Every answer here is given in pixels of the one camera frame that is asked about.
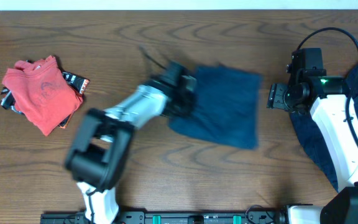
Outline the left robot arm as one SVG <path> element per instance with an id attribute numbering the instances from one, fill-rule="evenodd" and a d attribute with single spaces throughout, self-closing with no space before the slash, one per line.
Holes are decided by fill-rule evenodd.
<path id="1" fill-rule="evenodd" d="M 189 115 L 195 106 L 196 84 L 190 70 L 170 62 L 161 74 L 141 83 L 119 104 L 88 110 L 64 162 L 85 200 L 88 223 L 116 219 L 116 185 L 135 132 L 156 116 Z"/>

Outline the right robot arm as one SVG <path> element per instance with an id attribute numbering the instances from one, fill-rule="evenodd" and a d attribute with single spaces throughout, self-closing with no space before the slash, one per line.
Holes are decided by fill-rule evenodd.
<path id="1" fill-rule="evenodd" d="M 326 74 L 321 49 L 291 54 L 288 83 L 271 86 L 267 107 L 309 114 L 323 135 L 339 193 L 325 206 L 287 205 L 279 223 L 358 223 L 358 118 L 343 77 Z"/>

